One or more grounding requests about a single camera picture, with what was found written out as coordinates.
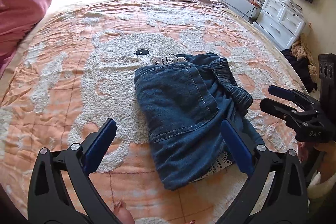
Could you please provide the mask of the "person's left hand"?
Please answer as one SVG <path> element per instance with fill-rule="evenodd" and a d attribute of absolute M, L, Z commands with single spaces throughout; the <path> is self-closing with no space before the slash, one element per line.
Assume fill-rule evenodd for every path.
<path fill-rule="evenodd" d="M 130 211 L 127 210 L 125 202 L 119 201 L 116 203 L 113 213 L 122 224 L 135 224 L 135 220 Z"/>

